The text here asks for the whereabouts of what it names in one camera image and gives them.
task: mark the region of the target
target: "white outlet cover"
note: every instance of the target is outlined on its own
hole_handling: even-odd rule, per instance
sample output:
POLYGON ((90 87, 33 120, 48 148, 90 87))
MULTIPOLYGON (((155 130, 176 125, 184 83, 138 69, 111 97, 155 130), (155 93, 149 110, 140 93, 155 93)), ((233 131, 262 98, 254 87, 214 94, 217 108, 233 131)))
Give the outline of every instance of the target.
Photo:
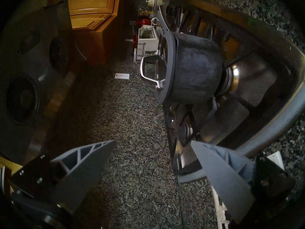
POLYGON ((269 155, 267 158, 269 158, 276 165, 278 165, 280 168, 285 170, 283 159, 282 159, 281 153, 279 151, 275 152, 274 154, 269 155))
POLYGON ((116 73, 114 78, 115 79, 129 79, 129 74, 116 73))

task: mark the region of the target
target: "wooden cabinet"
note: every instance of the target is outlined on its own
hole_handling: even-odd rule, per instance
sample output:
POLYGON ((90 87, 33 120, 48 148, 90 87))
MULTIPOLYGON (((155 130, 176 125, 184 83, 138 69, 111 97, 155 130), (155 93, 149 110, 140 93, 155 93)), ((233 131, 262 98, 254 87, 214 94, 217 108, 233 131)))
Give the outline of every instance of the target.
MULTIPOLYGON (((49 5, 61 0, 48 0, 49 5)), ((124 18, 124 0, 68 0, 75 43, 89 65, 104 65, 124 18)))
POLYGON ((78 14, 71 15, 72 28, 75 31, 94 31, 101 26, 111 14, 78 14))
POLYGON ((115 0, 68 0, 70 15, 87 13, 112 13, 115 0))

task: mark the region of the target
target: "kitchen counter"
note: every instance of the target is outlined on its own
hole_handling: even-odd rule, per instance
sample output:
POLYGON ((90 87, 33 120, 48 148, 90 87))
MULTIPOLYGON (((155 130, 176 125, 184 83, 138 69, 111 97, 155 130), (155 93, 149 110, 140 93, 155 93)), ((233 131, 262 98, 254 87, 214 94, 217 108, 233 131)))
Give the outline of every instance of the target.
MULTIPOLYGON (((286 6, 274 0, 208 0, 242 11, 274 27, 289 37, 304 52, 303 32, 286 6)), ((285 170, 296 181, 290 194, 297 199, 305 184, 305 112, 274 144, 264 150, 265 155, 280 151, 285 170)), ((217 218, 211 186, 207 179, 179 184, 184 228, 217 228, 217 218)))

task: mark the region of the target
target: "speckled countertop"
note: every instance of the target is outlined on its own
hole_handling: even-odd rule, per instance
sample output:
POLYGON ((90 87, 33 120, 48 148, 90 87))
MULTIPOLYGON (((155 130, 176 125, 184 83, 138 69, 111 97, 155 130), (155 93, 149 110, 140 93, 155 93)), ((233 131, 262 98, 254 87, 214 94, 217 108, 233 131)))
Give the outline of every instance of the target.
MULTIPOLYGON (((265 21, 304 49, 302 31, 281 4, 210 1, 265 21)), ((133 6, 130 18, 143 2, 126 4, 133 6)), ((154 98, 153 87, 140 79, 139 65, 131 57, 132 44, 125 38, 131 35, 123 33, 108 65, 88 68, 79 79, 73 106, 57 122, 46 144, 55 157, 74 147, 117 141, 105 171, 74 215, 74 228, 217 228, 208 180, 181 185, 172 174, 162 106, 154 98), (129 73, 130 79, 114 79, 115 73, 129 73)), ((304 127, 303 114, 264 151, 266 155, 281 152, 286 171, 297 181, 292 198, 304 186, 304 127)))
POLYGON ((74 215, 74 228, 181 228, 163 109, 138 75, 132 43, 121 42, 108 65, 86 70, 48 151, 53 157, 76 146, 117 141, 74 215), (115 73, 130 79, 114 79, 115 73))

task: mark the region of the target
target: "cabinet door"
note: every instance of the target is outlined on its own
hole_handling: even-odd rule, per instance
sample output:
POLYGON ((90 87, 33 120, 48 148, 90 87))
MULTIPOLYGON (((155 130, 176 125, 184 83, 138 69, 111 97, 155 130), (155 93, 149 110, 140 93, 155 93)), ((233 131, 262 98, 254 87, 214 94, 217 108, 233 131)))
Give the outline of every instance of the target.
POLYGON ((114 0, 68 0, 70 15, 87 13, 112 13, 114 0))
POLYGON ((111 14, 78 14, 71 15, 71 23, 73 30, 77 31, 94 31, 100 27, 108 18, 111 17, 111 14))

